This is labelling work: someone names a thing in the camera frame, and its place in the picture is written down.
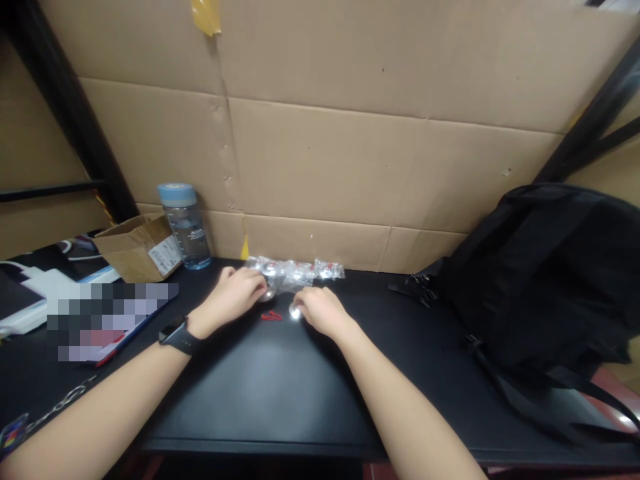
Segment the metal chain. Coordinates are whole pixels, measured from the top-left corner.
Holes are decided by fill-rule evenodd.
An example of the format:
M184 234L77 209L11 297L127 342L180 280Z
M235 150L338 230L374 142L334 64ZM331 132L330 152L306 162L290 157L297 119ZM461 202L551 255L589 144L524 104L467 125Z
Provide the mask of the metal chain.
M97 375L94 375L84 380L84 382L82 382L80 385L78 385L77 387L73 388L70 392L68 392L68 394L66 394L65 397L62 400L60 400L60 402L56 403L54 408L52 408L49 412L44 414L42 417L38 418L38 420L36 420L35 422L28 424L27 428L25 429L27 435L30 434L34 428L40 426L42 422L46 421L54 413L59 412L68 404L76 400L76 398L78 398L80 395L82 395L87 390L87 385L90 384L92 381L94 381L96 377Z

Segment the red clip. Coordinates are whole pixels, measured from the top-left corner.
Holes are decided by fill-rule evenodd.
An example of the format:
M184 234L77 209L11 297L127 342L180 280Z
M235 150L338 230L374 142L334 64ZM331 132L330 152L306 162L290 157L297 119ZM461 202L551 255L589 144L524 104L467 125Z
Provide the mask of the red clip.
M271 310L269 312L269 314L263 313L262 314L262 320L266 320L266 321L280 321L282 320L282 315L278 315L276 312L274 312L273 310Z

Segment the keychain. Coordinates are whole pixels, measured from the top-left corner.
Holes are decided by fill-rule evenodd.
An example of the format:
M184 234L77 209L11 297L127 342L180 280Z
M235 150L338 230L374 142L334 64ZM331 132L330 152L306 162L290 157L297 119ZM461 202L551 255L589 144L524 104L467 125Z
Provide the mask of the keychain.
M96 377L97 375L89 377L80 385L70 390L70 392L68 392L68 394L66 394L65 397L60 400L60 402L56 403L49 412L44 414L35 422L27 424L27 422L29 421L29 414L23 413L18 418L16 418L16 420L12 421L10 424L4 427L2 429L2 432L0 433L0 460L10 454L16 448L18 448L20 444L22 444L22 442L24 442L28 438L29 434L35 428L40 426L42 422L45 422L54 413L59 412L68 404L76 400L76 398L78 398L84 392L86 392L88 384L93 382Z

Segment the black backpack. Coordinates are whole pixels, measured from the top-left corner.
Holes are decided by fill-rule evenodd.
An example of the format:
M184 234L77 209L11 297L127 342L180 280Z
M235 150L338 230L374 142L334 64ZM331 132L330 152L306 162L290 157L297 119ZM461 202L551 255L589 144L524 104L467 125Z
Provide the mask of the black backpack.
M451 257L390 288L452 307L506 400L547 432L581 443L518 385L577 389L640 429L624 404L586 379L603 361L630 362L628 340L640 335L638 208L570 185L520 187Z

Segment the small cardboard box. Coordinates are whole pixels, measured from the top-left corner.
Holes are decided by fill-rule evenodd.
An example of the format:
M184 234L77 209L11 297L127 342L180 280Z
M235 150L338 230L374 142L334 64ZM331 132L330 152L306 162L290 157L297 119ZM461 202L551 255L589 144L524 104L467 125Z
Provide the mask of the small cardboard box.
M127 283L162 281L181 263L180 250L164 213L126 220L98 233L93 241Z

